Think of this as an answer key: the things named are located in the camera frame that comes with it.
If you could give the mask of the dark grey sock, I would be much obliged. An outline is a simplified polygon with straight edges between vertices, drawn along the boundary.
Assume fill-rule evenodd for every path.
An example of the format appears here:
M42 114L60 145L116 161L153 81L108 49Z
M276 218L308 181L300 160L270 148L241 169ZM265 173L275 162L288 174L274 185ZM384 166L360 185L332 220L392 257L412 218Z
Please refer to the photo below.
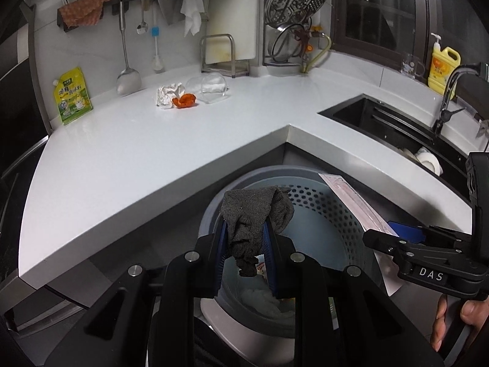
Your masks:
M263 253L263 226L270 222L282 233L294 215L289 187L234 189L224 194L220 214L227 223L228 245L242 277L257 274L257 256Z

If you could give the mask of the pink white package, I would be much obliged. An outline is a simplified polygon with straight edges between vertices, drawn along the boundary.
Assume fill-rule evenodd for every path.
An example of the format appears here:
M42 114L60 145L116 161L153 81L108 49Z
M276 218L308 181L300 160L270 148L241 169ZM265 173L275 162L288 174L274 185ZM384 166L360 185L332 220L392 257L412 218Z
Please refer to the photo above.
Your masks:
M319 173L319 176L359 222L363 232L375 229L398 237L388 223L342 176L326 173ZM387 295L391 297L402 288L404 281L397 277L399 269L396 268L391 256L378 251L374 254L380 266Z

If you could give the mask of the clear plastic bag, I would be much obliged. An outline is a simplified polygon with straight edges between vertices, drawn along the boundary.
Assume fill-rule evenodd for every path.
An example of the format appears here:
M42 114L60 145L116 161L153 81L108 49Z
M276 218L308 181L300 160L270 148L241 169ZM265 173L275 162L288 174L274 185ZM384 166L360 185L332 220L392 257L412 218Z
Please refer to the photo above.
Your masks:
M263 283L245 287L240 293L241 301L263 317L275 320L292 318L295 311L272 295L271 290Z

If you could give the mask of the orange peel scrap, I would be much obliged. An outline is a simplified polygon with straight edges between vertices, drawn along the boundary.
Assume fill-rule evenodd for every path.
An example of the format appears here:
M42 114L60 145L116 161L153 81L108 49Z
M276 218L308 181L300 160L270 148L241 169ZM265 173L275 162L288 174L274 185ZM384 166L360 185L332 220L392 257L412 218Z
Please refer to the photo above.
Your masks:
M181 97L173 98L171 101L177 109L187 109L197 104L197 96L194 94L183 94Z

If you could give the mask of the clear plastic cup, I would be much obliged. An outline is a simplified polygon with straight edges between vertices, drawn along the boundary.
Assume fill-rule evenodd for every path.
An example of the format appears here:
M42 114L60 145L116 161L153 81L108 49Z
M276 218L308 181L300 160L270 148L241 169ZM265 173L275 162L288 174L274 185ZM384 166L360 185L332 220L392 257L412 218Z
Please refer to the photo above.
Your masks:
M229 96L226 78L216 72L190 78L185 84L185 91L206 104L213 104Z

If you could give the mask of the white tissue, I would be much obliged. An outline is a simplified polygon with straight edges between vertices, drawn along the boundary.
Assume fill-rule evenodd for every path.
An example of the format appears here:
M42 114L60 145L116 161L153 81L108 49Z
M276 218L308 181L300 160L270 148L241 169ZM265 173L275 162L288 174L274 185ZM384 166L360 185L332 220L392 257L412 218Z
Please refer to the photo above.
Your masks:
M173 109L176 106L174 100L179 100L185 93L182 83L163 85L157 89L155 101L161 109Z

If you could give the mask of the red patterned paper wrapper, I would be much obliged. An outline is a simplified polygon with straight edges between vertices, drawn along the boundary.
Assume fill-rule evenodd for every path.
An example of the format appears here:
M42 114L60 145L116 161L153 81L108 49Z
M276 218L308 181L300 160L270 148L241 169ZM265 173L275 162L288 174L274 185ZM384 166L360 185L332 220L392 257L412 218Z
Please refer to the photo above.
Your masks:
M263 277L264 280L266 280L267 279L267 270L266 270L266 265L265 265L265 261L264 261L264 255L261 254L261 255L257 256L257 260L258 260L258 263L255 265L257 275L260 275L261 277Z

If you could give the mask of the black faucet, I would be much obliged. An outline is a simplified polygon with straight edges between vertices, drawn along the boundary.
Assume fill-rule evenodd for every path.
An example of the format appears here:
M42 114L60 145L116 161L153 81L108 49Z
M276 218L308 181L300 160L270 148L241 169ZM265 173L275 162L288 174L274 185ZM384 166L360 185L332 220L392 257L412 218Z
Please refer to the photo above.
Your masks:
M480 62L476 64L464 64L455 68L448 77L443 98L440 105L439 113L434 121L432 132L437 137L441 134L444 124L450 121L454 114L460 113L464 108L450 111L448 106L450 101L456 95L458 81L465 75L476 76L484 82L488 82L488 63Z

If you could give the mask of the steel cutting board stand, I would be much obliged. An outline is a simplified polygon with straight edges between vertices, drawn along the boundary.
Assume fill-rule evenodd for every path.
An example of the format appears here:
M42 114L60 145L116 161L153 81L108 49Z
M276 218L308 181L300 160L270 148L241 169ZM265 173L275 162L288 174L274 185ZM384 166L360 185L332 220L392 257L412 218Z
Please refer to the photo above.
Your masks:
M250 60L236 58L235 40L231 34L206 35L200 39L200 72L233 79L249 76Z

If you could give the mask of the dish rack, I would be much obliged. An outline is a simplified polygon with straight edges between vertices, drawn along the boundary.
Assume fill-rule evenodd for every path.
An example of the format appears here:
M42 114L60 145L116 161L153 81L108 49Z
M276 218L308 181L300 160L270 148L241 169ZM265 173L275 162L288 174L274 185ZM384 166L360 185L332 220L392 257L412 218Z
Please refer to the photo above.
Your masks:
M264 0L263 63L273 66L301 65L309 51L312 17L326 0Z

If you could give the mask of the yellow detergent bottle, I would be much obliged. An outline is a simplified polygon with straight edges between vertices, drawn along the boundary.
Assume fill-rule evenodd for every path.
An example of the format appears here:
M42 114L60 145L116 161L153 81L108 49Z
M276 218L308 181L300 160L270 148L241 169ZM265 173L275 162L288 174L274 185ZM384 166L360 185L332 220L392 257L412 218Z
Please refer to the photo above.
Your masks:
M441 47L441 36L431 33L434 37L433 50L428 74L428 87L440 95L444 94L449 76L461 64L461 55L446 46Z

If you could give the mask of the blue white bottle brush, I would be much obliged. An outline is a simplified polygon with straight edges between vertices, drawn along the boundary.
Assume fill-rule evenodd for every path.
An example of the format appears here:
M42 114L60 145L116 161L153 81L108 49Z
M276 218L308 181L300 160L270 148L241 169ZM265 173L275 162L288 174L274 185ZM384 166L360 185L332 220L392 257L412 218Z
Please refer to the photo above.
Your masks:
M154 54L152 60L152 68L155 73L162 73L164 71L163 59L160 56L158 38L160 35L160 28L157 22L157 4L152 3L152 15L153 15L153 26L152 26L152 38L154 44Z

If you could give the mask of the small steel spoon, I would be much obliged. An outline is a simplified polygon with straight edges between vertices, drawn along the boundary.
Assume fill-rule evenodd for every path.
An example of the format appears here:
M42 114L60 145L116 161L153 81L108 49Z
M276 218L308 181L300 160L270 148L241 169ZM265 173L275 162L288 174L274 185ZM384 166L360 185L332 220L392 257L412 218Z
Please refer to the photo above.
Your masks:
M147 33L149 28L145 18L145 6L147 0L139 0L139 1L140 1L140 8L141 8L141 19L140 19L140 23L137 25L137 34L142 35Z

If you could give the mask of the orange brown dish rag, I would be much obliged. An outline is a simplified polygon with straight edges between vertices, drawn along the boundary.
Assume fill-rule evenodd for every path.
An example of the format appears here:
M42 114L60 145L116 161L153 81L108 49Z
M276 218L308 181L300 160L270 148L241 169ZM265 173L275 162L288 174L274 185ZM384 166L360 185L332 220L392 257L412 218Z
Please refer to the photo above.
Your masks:
M111 0L77 0L59 9L62 22L68 28L96 25L102 16L104 4Z

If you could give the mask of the dark window frame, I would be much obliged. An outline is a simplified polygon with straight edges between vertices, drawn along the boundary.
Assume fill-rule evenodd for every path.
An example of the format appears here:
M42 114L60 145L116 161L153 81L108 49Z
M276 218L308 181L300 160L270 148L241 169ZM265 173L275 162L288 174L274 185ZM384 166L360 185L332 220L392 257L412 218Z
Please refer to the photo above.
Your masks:
M332 0L333 49L398 70L414 56L428 67L448 0Z

